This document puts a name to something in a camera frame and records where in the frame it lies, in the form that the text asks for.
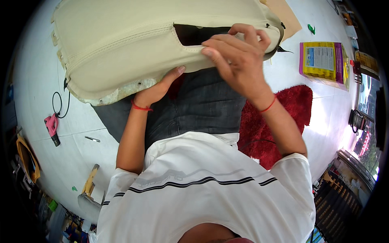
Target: finger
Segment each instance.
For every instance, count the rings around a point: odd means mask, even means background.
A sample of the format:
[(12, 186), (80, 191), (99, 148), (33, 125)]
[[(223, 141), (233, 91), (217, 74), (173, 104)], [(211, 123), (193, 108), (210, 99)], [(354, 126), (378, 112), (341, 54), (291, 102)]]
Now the finger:
[(221, 40), (209, 39), (204, 41), (202, 45), (217, 50), (223, 57), (231, 61), (238, 61), (239, 56), (243, 54), (243, 51)]
[(211, 59), (211, 61), (215, 64), (217, 70), (219, 71), (220, 76), (224, 80), (230, 80), (231, 78), (233, 78), (233, 73), (230, 65), (218, 50), (213, 49), (211, 47), (205, 47), (201, 50), (201, 53)]
[(183, 74), (185, 71), (185, 66), (179, 66), (179, 67), (176, 67), (176, 68), (173, 68), (172, 70), (170, 70), (164, 77), (163, 79), (157, 83), (156, 85), (159, 85), (159, 86), (166, 86), (167, 88), (170, 87), (170, 85), (172, 84), (172, 82), (174, 80), (176, 80), (176, 78), (178, 78), (179, 76), (181, 76), (181, 74)]
[(250, 51), (250, 52), (256, 51), (256, 49), (252, 45), (244, 41), (238, 40), (232, 35), (214, 35), (211, 37), (211, 39), (224, 41), (225, 43), (233, 47), (236, 47), (241, 51)]
[(255, 47), (258, 46), (257, 33), (254, 26), (248, 24), (234, 24), (228, 31), (230, 35), (235, 35), (238, 32), (244, 34), (244, 39), (247, 43)]
[(264, 30), (256, 30), (256, 33), (261, 37), (261, 40), (259, 41), (259, 47), (262, 51), (265, 51), (269, 47), (272, 40)]

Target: red shaggy rug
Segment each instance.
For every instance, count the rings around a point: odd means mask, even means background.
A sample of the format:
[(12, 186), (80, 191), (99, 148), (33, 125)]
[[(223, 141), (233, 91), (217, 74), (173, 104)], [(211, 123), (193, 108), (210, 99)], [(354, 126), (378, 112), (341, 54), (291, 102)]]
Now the red shaggy rug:
[[(306, 85), (298, 85), (284, 89), (276, 95), (280, 103), (296, 121), (302, 134), (304, 125), (308, 126), (311, 119), (312, 90)], [(251, 142), (258, 139), (274, 140), (261, 114), (248, 101), (246, 101), (246, 105), (242, 110), (239, 133), (238, 147), (243, 147), (241, 151), (244, 154), (259, 159), (260, 165), (265, 169), (270, 170), (281, 159), (281, 154), (274, 143), (269, 141)]]

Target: dark gray jeans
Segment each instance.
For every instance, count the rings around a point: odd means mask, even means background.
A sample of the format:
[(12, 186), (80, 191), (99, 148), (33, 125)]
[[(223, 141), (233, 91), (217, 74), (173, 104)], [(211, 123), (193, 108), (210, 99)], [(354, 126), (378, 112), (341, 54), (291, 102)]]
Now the dark gray jeans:
[[(134, 95), (114, 104), (93, 107), (108, 132), (120, 142)], [(187, 73), (175, 100), (165, 95), (151, 105), (145, 150), (154, 142), (187, 131), (237, 133), (246, 99), (233, 91), (216, 68)]]

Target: beige leather seat cover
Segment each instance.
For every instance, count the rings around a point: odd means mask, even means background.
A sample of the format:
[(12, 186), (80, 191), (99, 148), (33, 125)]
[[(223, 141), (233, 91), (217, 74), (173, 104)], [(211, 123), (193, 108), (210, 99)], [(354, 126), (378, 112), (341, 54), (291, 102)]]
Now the beige leather seat cover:
[(158, 81), (176, 66), (185, 65), (186, 72), (212, 67), (200, 53), (203, 46), (180, 43), (173, 24), (251, 24), (272, 40), (265, 59), (284, 35), (279, 18), (259, 0), (63, 0), (52, 22), (68, 88), (82, 101), (123, 86), (130, 95), (155, 84), (139, 80)]

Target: hand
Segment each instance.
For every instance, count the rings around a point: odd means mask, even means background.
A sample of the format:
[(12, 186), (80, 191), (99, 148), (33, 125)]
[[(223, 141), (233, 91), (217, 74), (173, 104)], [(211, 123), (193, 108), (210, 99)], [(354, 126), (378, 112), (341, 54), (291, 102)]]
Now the hand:
[[(245, 41), (234, 37), (244, 33)], [(227, 35), (214, 35), (204, 41), (202, 53), (208, 56), (219, 71), (220, 76), (236, 92), (260, 104), (266, 109), (273, 101), (274, 94), (263, 77), (262, 62), (265, 50), (271, 40), (264, 30), (255, 30), (247, 24), (234, 24)]]
[(172, 82), (181, 76), (184, 71), (184, 66), (173, 68), (163, 77), (159, 83), (148, 89), (139, 91), (135, 95), (134, 104), (141, 108), (150, 107), (151, 104), (159, 101), (165, 96)]

